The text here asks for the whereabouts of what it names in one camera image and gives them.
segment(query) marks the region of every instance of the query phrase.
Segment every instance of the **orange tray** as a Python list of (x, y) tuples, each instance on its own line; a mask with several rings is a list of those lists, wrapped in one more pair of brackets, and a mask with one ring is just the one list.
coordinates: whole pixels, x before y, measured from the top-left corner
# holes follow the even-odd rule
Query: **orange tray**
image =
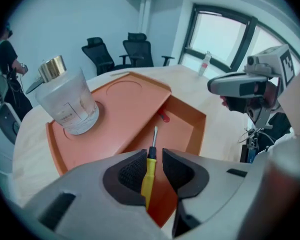
[[(92, 92), (99, 119), (81, 135), (67, 133), (57, 122), (46, 124), (60, 175), (72, 168), (138, 149), (149, 149), (158, 126), (157, 163), (148, 213), (162, 227), (177, 206), (177, 195), (163, 172), (162, 148), (199, 155), (206, 116), (171, 95), (169, 86), (134, 72)], [(158, 110), (170, 118), (164, 122)]]

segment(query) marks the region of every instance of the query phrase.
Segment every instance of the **window frame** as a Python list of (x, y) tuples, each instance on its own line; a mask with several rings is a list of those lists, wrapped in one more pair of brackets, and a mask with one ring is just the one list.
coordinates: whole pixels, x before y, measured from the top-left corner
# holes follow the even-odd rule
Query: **window frame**
[(203, 60), (206, 56), (205, 53), (202, 53), (202, 52), (199, 52), (197, 50), (190, 48), (190, 43), (191, 43), (193, 35), (194, 35), (198, 15), (202, 14), (202, 12), (210, 12), (210, 13), (220, 14), (224, 18), (228, 18), (230, 20), (234, 20), (234, 21), (240, 22), (242, 24), (245, 24), (245, 30), (243, 33), (241, 43), (239, 45), (238, 50), (236, 51), (236, 54), (230, 64), (230, 66), (215, 59), (213, 56), (210, 60), (210, 63), (212, 65), (216, 66), (223, 72), (225, 72), (225, 73), (236, 72), (239, 69), (239, 67), (248, 51), (248, 48), (251, 44), (252, 38), (255, 34), (256, 26), (259, 26), (263, 30), (267, 31), (270, 35), (274, 36), (280, 42), (282, 42), (284, 44), (288, 44), (290, 51), (300, 62), (300, 55), (297, 53), (297, 51), (281, 35), (279, 35), (273, 29), (268, 27), (266, 24), (260, 22), (256, 17), (248, 16), (241, 12), (237, 12), (237, 11), (234, 11), (231, 9), (226, 9), (226, 8), (222, 8), (222, 7), (218, 7), (218, 6), (194, 4), (193, 8), (192, 8), (192, 13), (190, 16), (188, 29), (187, 29), (187, 32), (185, 35), (183, 47), (181, 50), (180, 58), (178, 61), (179, 64), (182, 62), (184, 54), (189, 54), (189, 55), (199, 58), (201, 60)]

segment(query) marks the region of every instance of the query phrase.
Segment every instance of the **black pants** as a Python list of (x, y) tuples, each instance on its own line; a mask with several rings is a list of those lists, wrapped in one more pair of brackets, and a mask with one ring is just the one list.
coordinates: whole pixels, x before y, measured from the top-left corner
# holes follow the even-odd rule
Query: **black pants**
[(30, 101), (23, 92), (20, 92), (21, 86), (17, 80), (13, 81), (13, 90), (9, 88), (4, 101), (10, 103), (14, 111), (22, 121), (25, 115), (33, 108)]

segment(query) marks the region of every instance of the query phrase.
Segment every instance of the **chair headrest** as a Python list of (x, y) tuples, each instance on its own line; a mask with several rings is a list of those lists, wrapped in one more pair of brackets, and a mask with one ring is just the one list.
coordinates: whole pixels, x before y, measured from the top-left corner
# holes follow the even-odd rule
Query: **chair headrest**
[(88, 38), (87, 41), (88, 41), (88, 47), (102, 44), (104, 42), (101, 37), (91, 37)]
[(128, 33), (129, 41), (146, 41), (147, 36), (144, 33)]

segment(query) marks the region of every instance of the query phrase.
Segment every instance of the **wooden tabletop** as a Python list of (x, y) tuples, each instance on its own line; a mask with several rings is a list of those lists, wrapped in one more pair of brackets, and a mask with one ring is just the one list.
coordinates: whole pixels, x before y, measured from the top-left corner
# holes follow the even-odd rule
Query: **wooden tabletop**
[[(200, 156), (239, 161), (242, 144), (238, 139), (245, 132), (248, 116), (230, 112), (222, 100), (207, 88), (208, 79), (182, 65), (128, 68), (108, 72), (87, 81), (91, 91), (134, 71), (168, 84), (172, 95), (206, 114)], [(46, 123), (53, 119), (40, 106), (34, 107), (23, 119), (13, 155), (13, 181), (16, 202), (25, 203), (42, 188), (60, 177), (55, 167), (46, 135)]]

